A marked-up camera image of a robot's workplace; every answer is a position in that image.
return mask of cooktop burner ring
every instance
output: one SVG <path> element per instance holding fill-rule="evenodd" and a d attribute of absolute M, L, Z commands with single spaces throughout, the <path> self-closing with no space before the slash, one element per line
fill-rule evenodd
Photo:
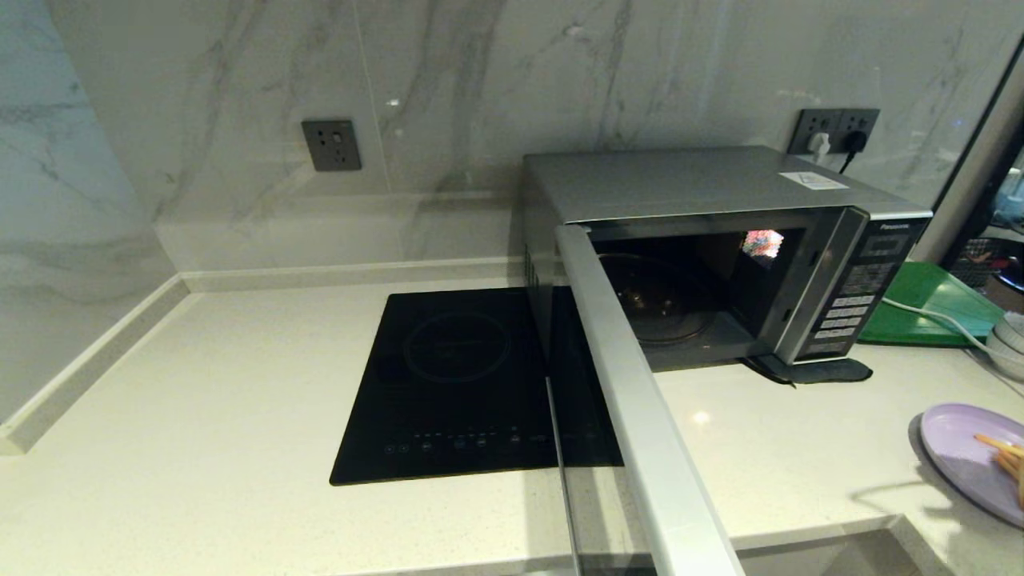
<path fill-rule="evenodd" d="M 511 351 L 508 330 L 475 312 L 433 316 L 413 329 L 402 344 L 410 371 L 440 384 L 478 380 L 498 370 Z"/>

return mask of electrical socket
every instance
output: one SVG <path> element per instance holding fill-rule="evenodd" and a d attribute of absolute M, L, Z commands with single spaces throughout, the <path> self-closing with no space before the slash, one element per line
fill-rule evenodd
<path fill-rule="evenodd" d="M 879 119 L 879 109 L 805 109 L 800 111 L 797 128 L 790 140 L 786 154 L 811 154 L 808 150 L 811 136 L 818 132 L 828 134 L 828 154 L 846 154 L 846 137 L 850 132 L 861 131 L 870 138 Z"/>
<path fill-rule="evenodd" d="M 302 133 L 317 172 L 359 170 L 359 147 L 349 120 L 305 120 Z"/>

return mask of black induction cooktop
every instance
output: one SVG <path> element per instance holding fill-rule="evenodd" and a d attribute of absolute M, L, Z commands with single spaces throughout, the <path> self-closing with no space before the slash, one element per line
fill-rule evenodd
<path fill-rule="evenodd" d="M 557 465 L 525 291 L 389 296 L 331 484 Z"/>

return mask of quartz countertop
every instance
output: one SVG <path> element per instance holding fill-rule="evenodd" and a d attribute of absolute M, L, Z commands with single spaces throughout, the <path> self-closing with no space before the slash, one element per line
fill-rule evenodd
<path fill-rule="evenodd" d="M 564 567 L 556 469 L 328 484 L 387 294 L 507 285 L 189 295 L 29 454 L 0 458 L 0 573 Z M 657 375 L 737 549 L 888 528 L 923 568 L 1024 574 L 1022 532 L 949 489 L 908 439 L 913 417 L 943 402 L 1024 420 L 1024 386 L 962 351 L 852 356 L 870 380 L 793 389 L 739 365 Z M 622 479 L 595 474 L 615 511 L 584 544 L 642 551 Z"/>

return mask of silver microwave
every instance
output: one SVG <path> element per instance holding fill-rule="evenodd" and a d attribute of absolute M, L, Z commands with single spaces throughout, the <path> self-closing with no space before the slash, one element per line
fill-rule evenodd
<path fill-rule="evenodd" d="M 844 358 L 931 211 L 762 147 L 527 156 L 521 192 L 560 461 L 589 428 L 559 376 L 592 374 L 650 566 L 741 574 L 654 372 Z M 562 476 L 575 568 L 605 573 L 587 554 L 587 478 Z"/>

